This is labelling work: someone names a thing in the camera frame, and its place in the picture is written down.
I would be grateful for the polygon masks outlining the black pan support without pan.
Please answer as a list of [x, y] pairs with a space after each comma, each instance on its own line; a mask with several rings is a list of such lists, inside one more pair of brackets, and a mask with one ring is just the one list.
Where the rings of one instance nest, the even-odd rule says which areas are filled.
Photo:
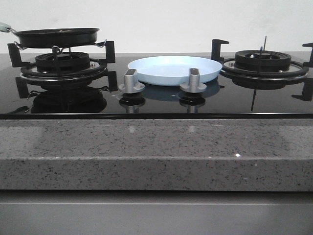
[[233, 58], [221, 57], [221, 39], [212, 40], [211, 59], [222, 64], [220, 74], [230, 78], [252, 79], [257, 81], [294, 81], [307, 77], [313, 67], [313, 57], [308, 62], [296, 62], [291, 55], [283, 52], [265, 50], [241, 50]]

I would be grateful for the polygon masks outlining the black pan support under pan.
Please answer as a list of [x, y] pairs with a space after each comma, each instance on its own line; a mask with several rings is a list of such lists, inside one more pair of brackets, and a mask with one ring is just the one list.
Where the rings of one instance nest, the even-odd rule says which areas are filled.
[[107, 65], [115, 63], [114, 41], [104, 41], [96, 43], [95, 45], [105, 48], [106, 58], [93, 59], [89, 56], [90, 67], [88, 69], [75, 72], [64, 72], [60, 70], [57, 54], [63, 53], [64, 51], [61, 51], [57, 46], [53, 46], [51, 52], [55, 58], [55, 64], [57, 67], [56, 72], [39, 72], [37, 71], [35, 62], [23, 62], [20, 55], [20, 49], [22, 47], [18, 43], [8, 44], [8, 49], [12, 67], [21, 69], [20, 77], [22, 79], [36, 82], [65, 82], [71, 80], [89, 79], [103, 75], [107, 72]]

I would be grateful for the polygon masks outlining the silver right stove knob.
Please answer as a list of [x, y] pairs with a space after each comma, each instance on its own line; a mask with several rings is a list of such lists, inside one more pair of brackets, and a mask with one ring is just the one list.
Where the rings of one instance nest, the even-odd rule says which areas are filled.
[[180, 84], [180, 89], [187, 93], [202, 93], [207, 86], [200, 82], [200, 73], [197, 68], [189, 69], [189, 80]]

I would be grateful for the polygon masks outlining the black frying pan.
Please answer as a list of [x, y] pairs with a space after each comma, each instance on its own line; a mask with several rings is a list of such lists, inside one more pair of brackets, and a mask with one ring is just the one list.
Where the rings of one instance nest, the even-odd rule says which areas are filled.
[[10, 25], [1, 23], [1, 32], [11, 32], [27, 48], [52, 48], [53, 46], [77, 47], [92, 45], [97, 40], [99, 28], [57, 28], [15, 31]]

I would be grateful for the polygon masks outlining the silver stove knob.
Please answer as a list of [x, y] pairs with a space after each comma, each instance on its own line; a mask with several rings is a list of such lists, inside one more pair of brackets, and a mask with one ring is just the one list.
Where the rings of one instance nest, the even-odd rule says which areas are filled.
[[125, 94], [135, 94], [142, 92], [145, 85], [138, 81], [137, 70], [129, 69], [124, 74], [124, 83], [119, 85], [118, 89]]
[[197, 68], [189, 69], [189, 80], [180, 84], [180, 89], [187, 93], [202, 93], [207, 86], [200, 82], [200, 73]]

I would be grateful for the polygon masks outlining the grey cabinet front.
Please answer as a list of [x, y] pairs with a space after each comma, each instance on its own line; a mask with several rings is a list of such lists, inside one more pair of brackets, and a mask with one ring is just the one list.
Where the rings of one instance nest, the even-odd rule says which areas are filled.
[[310, 235], [311, 193], [0, 194], [3, 235]]

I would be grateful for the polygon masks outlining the silver left stove knob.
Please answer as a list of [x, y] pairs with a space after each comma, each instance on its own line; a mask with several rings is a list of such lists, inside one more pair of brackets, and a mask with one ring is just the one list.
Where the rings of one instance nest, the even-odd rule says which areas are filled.
[[124, 74], [124, 83], [119, 85], [118, 89], [125, 94], [135, 94], [142, 92], [145, 85], [138, 81], [137, 70], [129, 69]]

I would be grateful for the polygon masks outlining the black burner without pan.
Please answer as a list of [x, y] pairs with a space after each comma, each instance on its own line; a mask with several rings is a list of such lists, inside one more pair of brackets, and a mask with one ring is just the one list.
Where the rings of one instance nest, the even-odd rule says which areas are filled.
[[286, 53], [263, 50], [243, 50], [235, 53], [235, 67], [244, 70], [278, 72], [286, 71], [291, 64], [291, 56]]

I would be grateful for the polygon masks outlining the light blue plate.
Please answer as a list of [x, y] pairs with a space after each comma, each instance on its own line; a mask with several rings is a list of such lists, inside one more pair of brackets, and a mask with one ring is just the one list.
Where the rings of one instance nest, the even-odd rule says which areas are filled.
[[128, 64], [137, 70], [138, 80], [159, 86], [179, 86], [189, 80], [189, 69], [199, 70], [200, 82], [214, 80], [222, 69], [222, 64], [207, 58], [193, 56], [156, 56], [137, 59]]

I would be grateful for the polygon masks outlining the black glass cooktop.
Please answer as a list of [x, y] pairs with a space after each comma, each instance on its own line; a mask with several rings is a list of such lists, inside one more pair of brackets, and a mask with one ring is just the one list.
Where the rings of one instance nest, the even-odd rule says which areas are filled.
[[118, 91], [129, 62], [120, 54], [105, 76], [65, 90], [43, 89], [20, 78], [8, 54], [0, 56], [1, 119], [222, 119], [312, 118], [313, 79], [265, 82], [220, 75], [201, 94], [146, 85], [139, 94]]

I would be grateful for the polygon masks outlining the black burner under pan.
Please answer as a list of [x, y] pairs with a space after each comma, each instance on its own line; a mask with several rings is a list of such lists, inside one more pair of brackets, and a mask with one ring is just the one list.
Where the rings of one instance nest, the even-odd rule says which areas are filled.
[[[59, 67], [64, 72], [75, 72], [88, 69], [90, 59], [87, 53], [63, 52], [57, 54]], [[42, 54], [35, 57], [35, 64], [39, 72], [56, 72], [57, 67], [52, 53]]]

